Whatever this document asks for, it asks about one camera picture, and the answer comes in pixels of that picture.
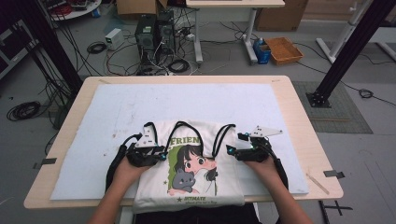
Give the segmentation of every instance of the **orange basket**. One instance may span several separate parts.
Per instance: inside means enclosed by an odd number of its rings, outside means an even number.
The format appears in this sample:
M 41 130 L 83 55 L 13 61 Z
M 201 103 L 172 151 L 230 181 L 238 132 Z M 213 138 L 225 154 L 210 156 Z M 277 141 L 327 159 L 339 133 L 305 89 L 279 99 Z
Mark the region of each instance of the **orange basket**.
M 269 38 L 264 41 L 270 47 L 271 58 L 276 65 L 295 63 L 304 56 L 286 37 Z

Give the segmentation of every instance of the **cartoon character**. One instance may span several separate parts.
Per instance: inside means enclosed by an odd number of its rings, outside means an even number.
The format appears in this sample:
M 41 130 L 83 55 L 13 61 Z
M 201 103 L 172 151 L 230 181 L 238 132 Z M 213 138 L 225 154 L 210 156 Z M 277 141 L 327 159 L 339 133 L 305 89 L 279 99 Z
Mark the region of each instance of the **cartoon character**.
M 177 162 L 174 166 L 175 171 L 181 169 L 184 172 L 192 173 L 195 178 L 195 184 L 192 187 L 192 193 L 209 193 L 217 194 L 216 176 L 218 175 L 216 161 L 202 156 L 199 146 L 186 145 L 181 147 L 177 152 Z M 169 189 L 170 195 L 176 193 L 184 194 L 182 189 Z
M 192 192 L 192 186 L 195 184 L 195 178 L 193 172 L 184 172 L 182 169 L 178 169 L 173 179 L 172 187 L 174 189 L 182 189 L 189 193 Z

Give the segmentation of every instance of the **white board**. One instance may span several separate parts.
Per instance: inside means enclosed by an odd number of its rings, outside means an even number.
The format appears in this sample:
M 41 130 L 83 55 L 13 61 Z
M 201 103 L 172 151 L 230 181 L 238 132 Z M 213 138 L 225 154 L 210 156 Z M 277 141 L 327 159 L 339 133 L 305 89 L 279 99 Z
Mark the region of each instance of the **white board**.
M 249 133 L 257 125 L 280 129 L 270 136 L 282 160 L 290 192 L 308 193 L 303 172 L 291 144 L 276 97 L 268 84 L 106 84 L 98 86 L 77 135 L 64 158 L 52 200 L 101 199 L 106 172 L 119 146 L 143 132 L 149 121 L 196 119 L 234 123 Z M 242 189 L 248 195 L 268 195 L 255 174 L 238 163 Z M 125 198 L 133 198 L 134 184 Z

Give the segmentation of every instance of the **floor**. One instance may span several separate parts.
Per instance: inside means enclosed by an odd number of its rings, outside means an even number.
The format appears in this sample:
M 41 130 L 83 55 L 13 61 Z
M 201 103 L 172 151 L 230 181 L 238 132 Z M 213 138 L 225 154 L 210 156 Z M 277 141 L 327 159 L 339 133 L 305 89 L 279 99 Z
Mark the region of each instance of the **floor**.
M 87 15 L 68 22 L 70 32 L 78 43 L 83 57 L 87 57 L 87 48 L 94 41 L 105 41 L 104 36 L 113 28 L 121 28 L 125 35 L 133 35 L 136 22 L 122 21 L 109 8 L 104 8 L 102 17 L 92 18 Z M 340 21 L 302 21 L 297 32 L 273 33 L 257 32 L 256 36 L 265 38 L 285 36 L 296 43 L 304 57 L 300 63 L 326 73 L 331 64 L 318 56 L 323 55 L 315 42 L 317 37 L 333 41 L 344 27 Z M 238 22 L 245 29 L 245 22 Z M 234 40 L 234 31 L 218 22 L 202 23 L 201 34 L 207 40 Z M 375 38 L 393 38 L 396 28 L 379 31 Z M 61 43 L 73 64 L 76 56 L 73 47 L 64 35 L 57 30 Z M 186 59 L 192 61 L 191 44 L 184 48 Z M 203 43 L 204 64 L 197 68 L 191 62 L 192 70 L 179 74 L 181 76 L 200 75 L 286 75 L 292 81 L 321 81 L 325 74 L 291 63 L 276 66 L 256 64 L 250 66 L 243 45 L 237 41 L 233 44 L 217 45 Z M 346 72 L 343 80 L 356 89 L 372 91 L 376 97 L 396 103 L 396 63 L 377 45 L 369 43 Z M 88 62 L 103 76 L 108 73 L 104 67 L 104 52 L 90 55 Z M 111 58 L 110 70 L 117 73 L 132 74 L 139 55 L 136 46 L 125 48 Z M 93 76 L 99 76 L 91 70 Z M 89 76 L 87 68 L 78 72 L 82 77 Z M 0 80 L 0 223 L 83 223 L 92 214 L 93 208 L 28 210 L 23 201 L 32 186 L 38 170 L 35 163 L 45 158 L 46 145 L 57 133 L 52 128 L 49 118 L 45 116 L 24 121 L 9 121 L 6 113 L 10 108 L 29 101 L 47 102 L 47 95 L 42 92 L 46 81 L 33 60 L 23 59 L 7 76 Z M 396 164 L 396 106 L 375 98 L 362 99 L 358 93 L 346 88 L 373 134 L 318 133 L 318 138 L 333 169 L 343 172 L 340 179 L 344 197 L 337 200 L 340 206 L 353 210 L 327 209 L 330 223 L 396 223 L 396 180 L 393 178 Z M 306 213 L 315 223 L 325 223 L 317 201 L 300 202 Z M 335 201 L 324 201 L 326 205 L 335 205 Z M 259 215 L 263 223 L 275 223 L 276 208 L 272 203 L 259 203 Z

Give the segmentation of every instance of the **black pants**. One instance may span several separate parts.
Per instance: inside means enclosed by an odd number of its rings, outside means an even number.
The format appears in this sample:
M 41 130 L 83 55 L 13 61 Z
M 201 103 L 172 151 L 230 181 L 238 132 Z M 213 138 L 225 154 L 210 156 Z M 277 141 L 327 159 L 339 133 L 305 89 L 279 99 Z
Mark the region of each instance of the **black pants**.
M 135 224 L 260 224 L 252 203 L 137 214 Z

